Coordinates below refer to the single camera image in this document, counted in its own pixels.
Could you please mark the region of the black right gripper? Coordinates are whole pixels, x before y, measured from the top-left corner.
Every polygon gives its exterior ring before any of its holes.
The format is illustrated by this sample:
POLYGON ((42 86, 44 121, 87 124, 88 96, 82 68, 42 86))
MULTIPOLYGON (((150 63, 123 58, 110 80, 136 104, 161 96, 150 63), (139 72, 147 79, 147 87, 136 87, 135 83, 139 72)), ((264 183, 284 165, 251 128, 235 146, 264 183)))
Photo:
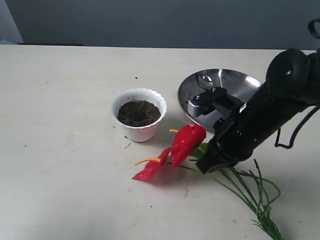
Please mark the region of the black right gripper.
POLYGON ((214 136, 207 143, 203 156, 196 162, 201 173, 211 173, 223 168, 231 168, 247 160, 253 151, 241 146, 243 134, 237 130, 240 107, 234 107, 229 116, 223 116, 214 123, 214 136))

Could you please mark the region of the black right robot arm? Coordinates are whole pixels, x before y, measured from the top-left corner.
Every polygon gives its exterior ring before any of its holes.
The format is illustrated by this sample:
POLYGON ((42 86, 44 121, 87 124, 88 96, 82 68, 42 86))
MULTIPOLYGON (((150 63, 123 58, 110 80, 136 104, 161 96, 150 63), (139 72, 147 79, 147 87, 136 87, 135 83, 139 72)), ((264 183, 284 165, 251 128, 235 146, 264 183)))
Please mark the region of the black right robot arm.
POLYGON ((209 89, 189 101, 197 115, 218 111, 214 136, 196 162, 202 173, 230 168, 247 160, 253 151, 296 114, 320 107, 320 54, 291 48, 270 63, 264 84, 246 102, 226 89, 209 89))

